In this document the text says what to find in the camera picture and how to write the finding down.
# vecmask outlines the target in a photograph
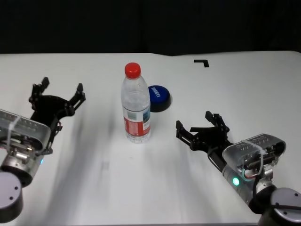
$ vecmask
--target plastic bottle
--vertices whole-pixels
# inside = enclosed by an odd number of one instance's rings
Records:
[[[124,124],[127,138],[133,143],[144,143],[150,137],[150,93],[137,63],[125,67],[126,78],[121,87]]]

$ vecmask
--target cable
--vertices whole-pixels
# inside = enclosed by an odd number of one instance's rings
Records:
[[[215,162],[211,159],[211,157],[210,157],[210,155],[211,155],[211,153],[212,152],[208,152],[208,155],[207,155],[207,157],[208,157],[208,159],[209,159],[209,161],[220,171],[220,172],[222,172],[222,170],[215,164]]]
[[[6,150],[9,154],[10,151],[10,139],[11,139],[11,131],[15,128],[17,122],[20,120],[21,115],[18,115],[14,121],[12,121],[9,126],[8,126],[8,137],[7,137],[7,141],[6,141]]]
[[[256,145],[256,144],[250,142],[250,141],[247,141],[247,140],[242,140],[242,142],[250,144],[251,146],[256,147],[256,148],[258,148],[260,150],[260,168],[259,168],[259,171],[257,173],[257,175],[260,175],[261,171],[263,169],[263,148],[260,147],[259,145]]]
[[[257,187],[259,180],[260,180],[260,176],[256,176],[254,184],[253,184],[252,192],[253,192],[253,200],[254,200],[255,204],[261,206],[261,204],[259,203],[259,201],[257,200],[257,197],[256,197],[256,187]]]
[[[273,209],[301,210],[301,206],[271,205]]]

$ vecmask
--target dark background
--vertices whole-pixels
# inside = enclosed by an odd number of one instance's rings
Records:
[[[301,52],[301,0],[1,0],[0,53]]]

